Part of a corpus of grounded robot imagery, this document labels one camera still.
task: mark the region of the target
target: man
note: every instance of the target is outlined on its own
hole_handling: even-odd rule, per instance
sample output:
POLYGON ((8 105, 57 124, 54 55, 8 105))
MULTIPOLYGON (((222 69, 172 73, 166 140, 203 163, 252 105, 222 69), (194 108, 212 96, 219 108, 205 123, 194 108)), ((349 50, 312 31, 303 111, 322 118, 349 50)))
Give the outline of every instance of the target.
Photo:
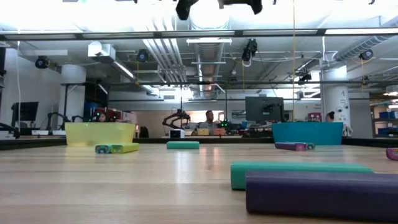
POLYGON ((217 124, 213 122, 214 114, 212 111, 206 111, 206 121, 199 124, 199 128, 209 129, 209 134, 213 135, 213 129, 217 128, 217 124))

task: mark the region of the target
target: white column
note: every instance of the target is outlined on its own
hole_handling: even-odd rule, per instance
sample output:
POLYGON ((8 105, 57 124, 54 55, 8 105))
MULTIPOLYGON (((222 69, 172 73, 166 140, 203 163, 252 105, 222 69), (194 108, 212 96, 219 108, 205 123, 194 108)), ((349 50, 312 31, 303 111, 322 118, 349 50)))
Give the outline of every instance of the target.
MULTIPOLYGON (((62 81, 61 83, 83 83, 86 81, 86 69, 78 65, 63 65, 62 66, 62 81)), ((69 119, 72 116, 83 116, 85 106, 85 87, 70 85, 68 88, 67 98, 67 116, 69 119)), ((65 86, 60 90, 60 104, 58 112, 63 114, 63 105, 65 101, 65 86)), ((62 124, 62 119, 58 119, 58 125, 62 124)))
MULTIPOLYGON (((323 81, 347 81, 347 66, 332 68, 323 71, 323 81)), ((325 104, 325 115, 331 111, 335 112, 335 122, 343 122, 351 126, 348 87, 342 84, 323 84, 323 101, 325 104)))

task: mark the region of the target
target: monitor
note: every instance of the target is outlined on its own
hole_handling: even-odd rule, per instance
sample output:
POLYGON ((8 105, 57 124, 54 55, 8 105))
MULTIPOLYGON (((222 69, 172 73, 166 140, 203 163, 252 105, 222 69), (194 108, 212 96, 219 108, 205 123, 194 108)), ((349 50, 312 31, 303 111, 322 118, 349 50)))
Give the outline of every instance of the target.
MULTIPOLYGON (((12 106, 12 118, 15 121, 19 119, 18 105, 19 103, 14 103, 12 106)), ((21 121, 35 121, 38 107, 39 102, 21 103, 21 121)))
POLYGON ((281 97, 247 96, 245 104, 248 121, 283 121, 284 99, 281 97))

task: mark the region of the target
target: teal bin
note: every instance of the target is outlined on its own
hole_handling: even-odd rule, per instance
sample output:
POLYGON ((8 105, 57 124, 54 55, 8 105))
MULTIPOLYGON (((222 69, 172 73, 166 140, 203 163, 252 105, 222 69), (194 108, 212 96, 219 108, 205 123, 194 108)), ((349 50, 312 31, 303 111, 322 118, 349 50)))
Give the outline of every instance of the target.
POLYGON ((312 142, 317 146, 341 145, 342 122, 290 122, 272 125, 275 142, 312 142))

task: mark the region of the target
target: teal foam block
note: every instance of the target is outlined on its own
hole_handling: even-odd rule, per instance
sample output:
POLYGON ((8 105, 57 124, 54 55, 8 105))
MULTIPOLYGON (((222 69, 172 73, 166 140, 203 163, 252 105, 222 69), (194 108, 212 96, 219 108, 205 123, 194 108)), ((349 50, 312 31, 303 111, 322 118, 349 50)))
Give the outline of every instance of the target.
POLYGON ((169 141, 167 149, 199 149, 200 144, 197 141, 169 141))
POLYGON ((231 164, 232 189, 245 190, 246 171, 257 170, 373 173, 373 170, 366 166, 349 163, 238 161, 231 164))
POLYGON ((275 142, 312 142, 317 146, 341 145, 342 122, 286 122, 272 125, 275 142))

